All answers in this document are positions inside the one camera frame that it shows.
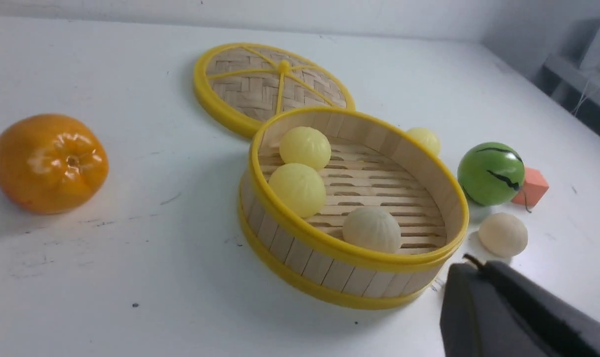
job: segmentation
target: plastic fruit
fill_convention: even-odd
[[[362,207],[349,213],[342,235],[345,242],[382,253],[395,253],[402,246],[399,223],[381,207]]]
[[[459,163],[458,180],[466,195],[483,206],[511,201],[525,181],[523,160],[508,145],[486,142],[470,149]]]
[[[406,131],[406,135],[420,143],[425,149],[433,155],[438,155],[441,151],[441,142],[434,131],[428,128],[411,128]]]
[[[298,126],[282,136],[280,158],[286,164],[299,163],[321,170],[331,158],[331,144],[318,129]]]
[[[271,174],[269,186],[287,208],[302,218],[320,212],[327,201],[322,177],[307,165],[282,165]]]
[[[72,210],[91,199],[107,175],[106,152],[79,120],[37,115],[0,134],[0,189],[30,212]]]
[[[520,219],[509,213],[499,212],[483,221],[479,228],[479,239],[495,255],[511,258],[525,250],[529,234]]]

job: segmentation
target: bamboo steamer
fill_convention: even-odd
[[[267,184],[283,164],[280,139],[296,126],[324,133],[332,147],[319,171],[320,213],[303,220]],[[381,206],[400,224],[402,248],[379,253],[341,240],[346,215]],[[250,246],[287,283],[327,302],[388,309],[417,298],[463,241],[468,204],[451,172],[399,129],[362,113],[303,108],[275,116],[255,134],[240,183],[239,217]]]
[[[203,54],[194,68],[194,92],[209,115],[248,138],[291,109],[355,108],[348,90],[324,68],[255,43],[230,43]]]

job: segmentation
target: white table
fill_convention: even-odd
[[[112,163],[103,189],[66,215],[31,216],[0,194],[0,357],[443,355],[440,292],[397,310],[336,307],[289,287],[245,244],[236,201],[248,142],[191,93],[198,56],[235,41],[302,54],[360,111],[429,126],[453,171],[475,144],[515,147],[551,188],[531,215],[494,209],[530,231],[511,266],[600,321],[600,138],[481,46],[0,18],[0,132],[66,113]],[[452,260],[464,251],[490,258],[472,234]]]

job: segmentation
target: toy orange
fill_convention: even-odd
[[[0,134],[0,188],[25,210],[72,210],[91,199],[107,174],[100,141],[71,117],[32,116]]]

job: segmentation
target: white wall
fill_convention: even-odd
[[[504,0],[0,0],[0,14],[479,40]]]
[[[578,55],[600,20],[600,0],[509,0],[483,43],[529,79],[551,52]]]
[[[536,79],[549,52],[584,42],[600,0],[0,0],[0,14],[482,40]]]

